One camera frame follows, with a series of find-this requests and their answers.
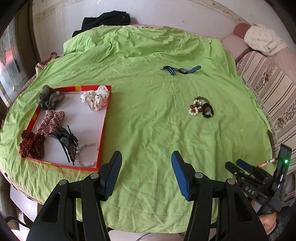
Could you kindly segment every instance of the watch face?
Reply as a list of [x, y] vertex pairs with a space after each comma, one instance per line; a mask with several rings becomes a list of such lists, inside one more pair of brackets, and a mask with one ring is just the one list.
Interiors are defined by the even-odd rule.
[[187, 74], [187, 70], [183, 69], [183, 68], [179, 69], [179, 72], [182, 73], [182, 74]]

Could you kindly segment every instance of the pink cushion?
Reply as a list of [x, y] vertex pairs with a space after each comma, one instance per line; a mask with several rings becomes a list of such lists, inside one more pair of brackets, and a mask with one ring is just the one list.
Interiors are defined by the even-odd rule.
[[269, 58], [296, 84], [296, 54], [285, 48]]
[[246, 35], [246, 32], [249, 30], [250, 27], [251, 25], [248, 23], [239, 23], [235, 26], [232, 34], [243, 40], [244, 36]]
[[234, 35], [227, 36], [222, 40], [222, 43], [231, 52], [236, 64], [252, 50], [242, 39]]

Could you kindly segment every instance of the black bracelet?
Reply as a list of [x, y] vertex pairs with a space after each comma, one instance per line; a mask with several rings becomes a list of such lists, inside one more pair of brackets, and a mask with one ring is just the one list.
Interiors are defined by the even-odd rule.
[[[211, 110], [211, 113], [208, 114], [208, 115], [207, 115], [206, 112], [205, 112], [206, 107], [208, 107], [208, 108]], [[204, 117], [206, 117], [206, 118], [213, 117], [213, 115], [214, 115], [213, 107], [212, 107], [209, 103], [204, 103], [204, 104], [202, 105], [202, 115], [203, 115]]]

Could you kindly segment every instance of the wrinkled green fabric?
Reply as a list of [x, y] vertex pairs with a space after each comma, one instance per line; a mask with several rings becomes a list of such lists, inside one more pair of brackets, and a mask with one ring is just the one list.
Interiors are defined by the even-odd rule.
[[[119, 150], [123, 164], [113, 195], [101, 205], [106, 224], [117, 230], [186, 230], [192, 202], [178, 188], [170, 162], [174, 150], [196, 171], [221, 181], [232, 177], [224, 168], [227, 161], [257, 165], [271, 157], [268, 123], [219, 40], [173, 28], [102, 26], [68, 40], [64, 52], [19, 95], [1, 132], [0, 165], [40, 202], [59, 180], [89, 175], [21, 159], [18, 153], [21, 132], [45, 84], [112, 85], [102, 162]], [[164, 65], [202, 69], [172, 76], [160, 70]], [[213, 118], [188, 114], [199, 95], [210, 101]], [[77, 215], [81, 220], [80, 201]], [[216, 217], [214, 205], [212, 221]]]

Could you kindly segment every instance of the black cable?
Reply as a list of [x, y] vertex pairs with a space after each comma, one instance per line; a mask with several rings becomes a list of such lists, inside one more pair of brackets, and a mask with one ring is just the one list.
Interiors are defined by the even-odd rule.
[[7, 216], [7, 217], [4, 219], [4, 221], [5, 221], [6, 223], [8, 223], [8, 222], [10, 222], [10, 221], [16, 221], [16, 222], [18, 222], [19, 224], [23, 225], [23, 226], [26, 227], [26, 228], [31, 228], [31, 226], [29, 226], [29, 225], [27, 225], [27, 224], [21, 222], [20, 220], [18, 220], [18, 219], [15, 218], [15, 217], [12, 217], [12, 216]]
[[144, 237], [147, 236], [148, 234], [150, 234], [150, 233], [147, 233], [147, 234], [142, 235], [142, 236], [139, 237], [136, 241], [140, 241], [141, 238], [144, 238]]

